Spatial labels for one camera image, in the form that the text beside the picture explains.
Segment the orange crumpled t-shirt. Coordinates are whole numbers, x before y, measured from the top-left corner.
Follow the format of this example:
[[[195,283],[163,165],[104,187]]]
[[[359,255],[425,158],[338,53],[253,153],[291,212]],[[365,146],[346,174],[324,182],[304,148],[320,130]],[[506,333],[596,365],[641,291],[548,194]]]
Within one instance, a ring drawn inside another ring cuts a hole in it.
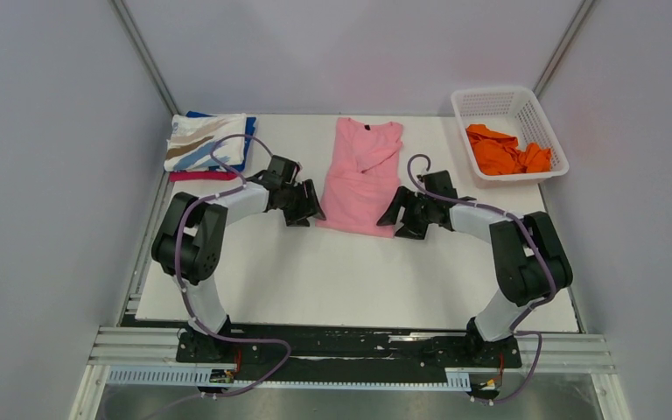
[[[516,136],[489,129],[484,124],[471,124],[465,129],[479,169],[488,176],[550,172],[552,149],[529,143],[519,146]]]

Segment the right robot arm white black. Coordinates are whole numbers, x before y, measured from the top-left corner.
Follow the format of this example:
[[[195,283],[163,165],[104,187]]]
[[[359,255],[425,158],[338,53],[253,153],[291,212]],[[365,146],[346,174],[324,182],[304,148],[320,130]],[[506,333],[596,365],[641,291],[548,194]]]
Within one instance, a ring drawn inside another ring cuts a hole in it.
[[[459,197],[448,171],[420,175],[414,190],[397,188],[377,226],[395,235],[425,238],[429,226],[471,235],[490,245],[498,290],[467,324],[465,353],[476,365],[496,358],[503,340],[538,306],[572,284],[572,267],[550,216],[517,215],[473,198]]]

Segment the pink t-shirt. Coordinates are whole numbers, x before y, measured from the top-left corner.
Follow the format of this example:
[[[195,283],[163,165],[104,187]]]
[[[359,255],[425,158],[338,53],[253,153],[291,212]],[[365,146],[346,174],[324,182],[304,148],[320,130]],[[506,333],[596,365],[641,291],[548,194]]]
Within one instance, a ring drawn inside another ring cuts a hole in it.
[[[380,238],[394,236],[392,227],[377,222],[401,185],[402,135],[399,122],[374,125],[338,119],[320,200],[326,219],[318,220],[317,227]]]

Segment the metal corner rail right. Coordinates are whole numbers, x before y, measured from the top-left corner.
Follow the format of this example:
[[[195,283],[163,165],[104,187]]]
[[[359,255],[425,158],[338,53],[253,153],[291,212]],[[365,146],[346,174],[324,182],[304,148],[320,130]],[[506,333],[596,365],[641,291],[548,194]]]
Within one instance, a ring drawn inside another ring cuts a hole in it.
[[[548,85],[554,78],[557,69],[564,61],[564,58],[567,52],[570,50],[571,45],[584,28],[586,21],[588,20],[592,11],[598,6],[598,4],[598,0],[581,0],[578,2],[577,8],[572,18],[570,19],[570,22],[567,24],[565,30],[563,31],[563,35],[556,44],[556,47],[550,55],[547,64],[543,68],[542,73],[534,85],[533,92],[538,98],[544,94]]]

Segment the metal corner rail left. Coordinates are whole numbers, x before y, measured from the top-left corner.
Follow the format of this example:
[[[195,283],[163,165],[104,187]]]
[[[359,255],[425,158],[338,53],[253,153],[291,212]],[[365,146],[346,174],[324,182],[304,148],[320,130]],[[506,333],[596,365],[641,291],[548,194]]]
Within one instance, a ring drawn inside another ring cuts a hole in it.
[[[113,7],[114,12],[118,18],[120,26],[129,38],[137,57],[139,58],[143,68],[148,74],[153,87],[155,88],[162,103],[170,114],[175,115],[179,113],[179,106],[173,98],[171,90],[165,81],[165,78],[160,71],[157,62],[148,47],[144,36],[138,26],[130,7],[126,1],[123,0],[109,0],[108,3]]]

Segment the metal corner rail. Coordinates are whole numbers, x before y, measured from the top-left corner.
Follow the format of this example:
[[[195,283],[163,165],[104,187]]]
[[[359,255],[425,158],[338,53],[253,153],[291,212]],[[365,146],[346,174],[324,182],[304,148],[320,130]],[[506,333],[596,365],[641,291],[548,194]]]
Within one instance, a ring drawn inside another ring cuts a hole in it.
[[[598,4],[598,0],[581,0],[578,2],[577,8],[572,18],[570,19],[570,22],[567,24],[565,30],[563,31],[563,35],[556,44],[556,47],[550,55],[547,64],[543,68],[542,73],[534,85],[533,92],[538,98],[544,94],[548,85],[554,78],[557,69],[564,61],[564,58],[567,52],[570,50],[571,45],[584,28],[586,21],[588,20],[592,11],[598,6]]]
[[[123,0],[109,0],[108,3],[113,7],[114,12],[118,18],[120,26],[129,38],[137,57],[139,58],[143,68],[148,74],[153,87],[155,88],[162,103],[170,114],[175,115],[179,113],[179,106],[173,98],[171,90],[165,81],[165,78],[160,71],[157,62],[148,47],[144,36],[138,26],[130,7],[126,1]]]

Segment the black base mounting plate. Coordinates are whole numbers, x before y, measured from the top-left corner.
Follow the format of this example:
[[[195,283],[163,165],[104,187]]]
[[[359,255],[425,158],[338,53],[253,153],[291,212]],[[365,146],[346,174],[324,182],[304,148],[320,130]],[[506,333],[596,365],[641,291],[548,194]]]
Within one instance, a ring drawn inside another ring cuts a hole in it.
[[[176,360],[228,363],[235,378],[280,382],[440,383],[448,368],[490,373],[520,368],[514,338],[490,344],[464,330],[410,330],[344,326],[225,325],[226,342],[186,327],[178,334]]]

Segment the white plastic basket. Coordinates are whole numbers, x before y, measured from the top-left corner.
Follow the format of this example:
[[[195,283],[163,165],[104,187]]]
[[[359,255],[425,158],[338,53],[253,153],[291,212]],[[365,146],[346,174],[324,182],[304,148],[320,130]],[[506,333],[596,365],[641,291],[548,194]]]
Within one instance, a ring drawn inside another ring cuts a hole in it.
[[[570,169],[567,157],[535,94],[526,87],[499,86],[460,89],[451,93],[451,105],[459,128],[459,138],[468,156],[473,181],[480,188],[535,185],[561,177]],[[548,150],[547,171],[488,174],[481,170],[473,151],[468,128],[483,127],[497,137],[513,137],[516,149],[526,151],[531,144]]]

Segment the white blue beige folded shirt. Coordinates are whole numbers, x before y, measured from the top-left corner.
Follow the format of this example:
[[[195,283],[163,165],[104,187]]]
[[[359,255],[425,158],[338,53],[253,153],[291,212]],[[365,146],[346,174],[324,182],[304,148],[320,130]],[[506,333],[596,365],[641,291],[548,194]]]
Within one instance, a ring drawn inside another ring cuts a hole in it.
[[[167,140],[167,172],[201,172],[218,168],[211,152],[222,163],[234,166],[245,159],[246,114],[188,117],[175,115]]]

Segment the aluminium frame rail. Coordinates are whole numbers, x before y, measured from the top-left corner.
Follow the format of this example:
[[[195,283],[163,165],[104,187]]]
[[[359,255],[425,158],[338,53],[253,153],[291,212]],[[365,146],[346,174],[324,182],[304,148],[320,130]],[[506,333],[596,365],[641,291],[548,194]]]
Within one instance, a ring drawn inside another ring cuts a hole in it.
[[[178,328],[102,327],[97,333],[89,365],[175,366],[181,331]],[[614,375],[617,368],[600,334],[542,335],[537,370],[542,373]]]

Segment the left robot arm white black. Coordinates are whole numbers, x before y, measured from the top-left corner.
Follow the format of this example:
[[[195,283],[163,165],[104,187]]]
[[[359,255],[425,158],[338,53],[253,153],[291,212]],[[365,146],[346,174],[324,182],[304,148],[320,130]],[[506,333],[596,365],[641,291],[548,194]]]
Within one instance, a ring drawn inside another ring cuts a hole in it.
[[[227,228],[249,216],[278,211],[288,227],[307,228],[312,219],[322,221],[312,180],[299,180],[300,165],[273,156],[266,169],[244,177],[225,192],[197,197],[176,193],[151,245],[151,257],[173,278],[187,314],[187,327],[177,350],[180,362],[226,361],[233,347],[280,346],[286,357],[291,345],[282,339],[235,338],[229,334],[230,318],[214,280],[222,257]]]

